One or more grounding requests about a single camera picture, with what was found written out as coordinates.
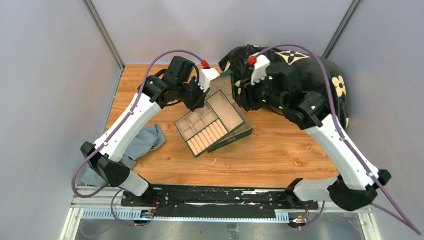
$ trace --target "gray wall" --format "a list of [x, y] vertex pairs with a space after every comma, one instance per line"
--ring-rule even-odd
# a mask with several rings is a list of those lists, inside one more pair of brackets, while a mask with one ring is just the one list
[[[423, 12], [422, 0], [366, 0], [330, 57], [347, 77], [348, 134], [371, 162], [390, 170], [393, 178], [387, 189], [421, 231]], [[383, 198], [378, 201], [389, 207]], [[392, 217], [375, 211], [384, 240], [422, 239]]]
[[295, 42], [322, 54], [351, 0], [93, 2], [124, 63], [149, 64], [173, 49], [217, 63], [246, 44]]
[[0, 238], [55, 240], [120, 71], [80, 0], [0, 1]]

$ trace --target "gray floor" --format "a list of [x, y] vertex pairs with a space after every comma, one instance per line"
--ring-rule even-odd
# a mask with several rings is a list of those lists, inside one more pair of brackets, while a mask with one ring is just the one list
[[[328, 213], [302, 231], [279, 223], [165, 222], [129, 227], [112, 220], [85, 220], [83, 231], [95, 236], [110, 224], [102, 240], [365, 240], [357, 214]], [[77, 240], [88, 239], [78, 233]]]

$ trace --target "black fabric with floral pattern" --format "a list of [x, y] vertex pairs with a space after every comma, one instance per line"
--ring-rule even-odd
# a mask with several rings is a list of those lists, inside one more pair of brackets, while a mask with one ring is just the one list
[[[231, 70], [234, 72], [234, 82], [236, 91], [236, 102], [243, 105], [242, 86], [243, 82], [252, 75], [252, 70], [247, 64], [248, 57], [259, 53], [265, 47], [247, 45], [241, 46], [230, 51], [220, 62], [221, 70]], [[271, 63], [284, 62], [287, 66], [296, 68], [299, 71], [300, 84], [304, 91], [315, 91], [328, 100], [326, 85], [323, 79], [320, 66], [317, 61], [308, 54], [296, 52], [293, 50], [273, 49], [265, 53], [265, 56]], [[330, 78], [330, 85], [333, 94], [333, 101], [336, 108], [337, 117], [341, 126], [346, 129], [349, 125], [349, 111], [347, 104], [347, 92], [345, 86], [345, 75], [342, 70], [331, 61], [320, 58], [327, 70]]]

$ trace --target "wooden tabletop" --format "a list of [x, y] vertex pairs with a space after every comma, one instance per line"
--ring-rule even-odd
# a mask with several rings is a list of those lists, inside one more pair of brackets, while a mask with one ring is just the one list
[[[108, 129], [130, 104], [147, 67], [125, 67]], [[150, 75], [167, 67], [156, 65]], [[296, 178], [318, 180], [338, 175], [334, 164], [310, 136], [284, 117], [263, 109], [244, 112], [253, 126], [251, 136], [194, 158], [174, 125], [188, 112], [181, 103], [166, 107], [150, 120], [146, 126], [158, 124], [167, 141], [138, 159], [134, 172], [154, 184], [277, 188], [287, 187]]]

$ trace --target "gray towel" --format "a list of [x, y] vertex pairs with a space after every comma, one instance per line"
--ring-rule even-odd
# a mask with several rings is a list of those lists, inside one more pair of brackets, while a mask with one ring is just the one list
[[[158, 149], [166, 141], [167, 139], [159, 125], [154, 124], [146, 126], [129, 144], [121, 162], [130, 169], [133, 169], [136, 166], [137, 159], [146, 155], [150, 151]], [[107, 183], [91, 168], [87, 169], [87, 172], [82, 177], [82, 181], [85, 184], [97, 187], [102, 187]]]

